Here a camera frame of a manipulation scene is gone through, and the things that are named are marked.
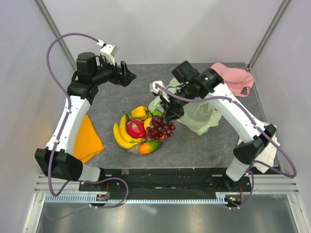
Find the green fake apple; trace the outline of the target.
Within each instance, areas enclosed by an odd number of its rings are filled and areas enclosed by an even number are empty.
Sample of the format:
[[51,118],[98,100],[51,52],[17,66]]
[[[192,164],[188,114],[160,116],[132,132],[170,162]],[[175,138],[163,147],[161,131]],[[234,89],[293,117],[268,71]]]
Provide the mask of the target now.
[[162,116],[162,115],[163,115],[163,113],[159,110],[154,110],[151,112],[151,116],[153,116],[153,117],[154,116]]

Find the dark red fake grapes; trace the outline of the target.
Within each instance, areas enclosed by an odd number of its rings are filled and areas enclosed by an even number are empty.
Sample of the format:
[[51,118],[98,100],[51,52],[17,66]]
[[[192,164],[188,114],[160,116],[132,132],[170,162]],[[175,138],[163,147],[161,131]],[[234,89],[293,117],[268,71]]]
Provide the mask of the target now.
[[165,138],[173,137],[174,130],[175,125],[172,122],[165,123],[163,116],[153,116],[147,134],[151,140],[159,140],[162,135]]

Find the yellow fake lemon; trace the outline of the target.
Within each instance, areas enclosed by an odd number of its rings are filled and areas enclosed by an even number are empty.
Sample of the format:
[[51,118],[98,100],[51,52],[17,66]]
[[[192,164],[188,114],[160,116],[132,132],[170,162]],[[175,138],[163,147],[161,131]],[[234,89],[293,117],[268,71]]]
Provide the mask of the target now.
[[147,118],[147,119],[144,121],[144,123],[143,123],[143,126],[144,126],[146,132],[148,132],[148,130],[149,130],[149,128],[150,128],[151,121],[152,121],[152,118],[149,117],[149,118]]

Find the translucent green plastic bag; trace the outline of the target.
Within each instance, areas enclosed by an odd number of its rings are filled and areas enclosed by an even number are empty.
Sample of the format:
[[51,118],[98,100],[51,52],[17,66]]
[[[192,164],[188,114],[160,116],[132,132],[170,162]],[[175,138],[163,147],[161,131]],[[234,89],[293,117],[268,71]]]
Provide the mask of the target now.
[[[180,89],[180,85],[177,79],[173,78],[166,88],[170,92],[175,93],[177,89]],[[157,96],[150,102],[148,109],[152,113],[154,110],[159,110],[163,113],[164,110],[160,106],[160,101],[160,97]],[[198,135],[202,135],[206,133],[209,128],[218,126],[221,118],[222,114],[208,102],[190,102],[184,106],[184,115],[176,121],[186,125],[191,131],[196,132]]]

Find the yellow fake bell pepper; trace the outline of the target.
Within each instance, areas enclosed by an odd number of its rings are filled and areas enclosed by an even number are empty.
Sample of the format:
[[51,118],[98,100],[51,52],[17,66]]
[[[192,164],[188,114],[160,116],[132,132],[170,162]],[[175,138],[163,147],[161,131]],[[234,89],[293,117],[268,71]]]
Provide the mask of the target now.
[[148,118],[149,109],[145,106],[138,106],[131,111],[131,116],[140,120],[146,120]]

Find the red fake dragon fruit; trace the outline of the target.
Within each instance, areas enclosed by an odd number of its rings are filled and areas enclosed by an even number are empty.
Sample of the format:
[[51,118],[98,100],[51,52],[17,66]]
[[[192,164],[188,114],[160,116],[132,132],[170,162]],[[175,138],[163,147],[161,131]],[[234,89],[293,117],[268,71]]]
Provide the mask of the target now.
[[135,139],[146,138],[146,130],[143,122],[130,115],[128,112],[124,112],[126,117],[126,130],[127,133]]

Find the orange green fake mango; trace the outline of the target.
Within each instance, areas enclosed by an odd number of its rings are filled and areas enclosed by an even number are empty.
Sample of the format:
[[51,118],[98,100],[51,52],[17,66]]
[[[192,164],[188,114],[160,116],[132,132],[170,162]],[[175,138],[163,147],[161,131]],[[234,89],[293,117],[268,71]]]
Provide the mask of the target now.
[[162,141],[160,140],[150,140],[140,145],[139,153],[143,155],[147,155],[153,153],[158,150],[162,145]]

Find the yellow fake banana bunch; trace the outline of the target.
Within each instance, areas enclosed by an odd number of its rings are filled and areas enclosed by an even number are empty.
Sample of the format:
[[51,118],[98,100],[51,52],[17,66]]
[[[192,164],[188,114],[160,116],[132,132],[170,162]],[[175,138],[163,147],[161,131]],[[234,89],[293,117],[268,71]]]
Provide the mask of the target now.
[[120,123],[115,123],[113,126],[113,135],[117,144],[126,150],[131,149],[133,146],[144,143],[145,138],[133,138],[127,133],[127,116],[123,115],[121,117]]

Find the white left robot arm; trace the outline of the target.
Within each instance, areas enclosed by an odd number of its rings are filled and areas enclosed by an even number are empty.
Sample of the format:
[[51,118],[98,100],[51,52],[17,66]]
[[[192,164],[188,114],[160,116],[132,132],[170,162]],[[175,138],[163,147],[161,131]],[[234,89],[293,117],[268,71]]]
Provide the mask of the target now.
[[73,156],[74,145],[83,118],[98,93],[98,86],[106,82],[128,86],[136,78],[125,61],[110,64],[107,56],[92,52],[78,55],[77,70],[65,91],[66,102],[59,123],[45,148],[37,149],[35,159],[46,177],[66,181],[90,181],[96,191],[105,189],[104,170],[83,164]]

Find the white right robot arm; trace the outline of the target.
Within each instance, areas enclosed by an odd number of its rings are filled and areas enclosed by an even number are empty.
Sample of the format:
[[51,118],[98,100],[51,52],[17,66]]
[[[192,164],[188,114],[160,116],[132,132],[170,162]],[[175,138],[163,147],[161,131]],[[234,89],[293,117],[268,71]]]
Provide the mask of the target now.
[[184,61],[172,70],[172,75],[183,86],[174,96],[163,100],[165,122],[180,119],[186,104],[202,100],[215,107],[242,140],[233,150],[234,159],[222,180],[226,190],[234,191],[240,186],[241,177],[254,159],[268,145],[269,138],[276,133],[276,127],[265,125],[245,109],[214,69],[207,68],[200,73],[188,61]]

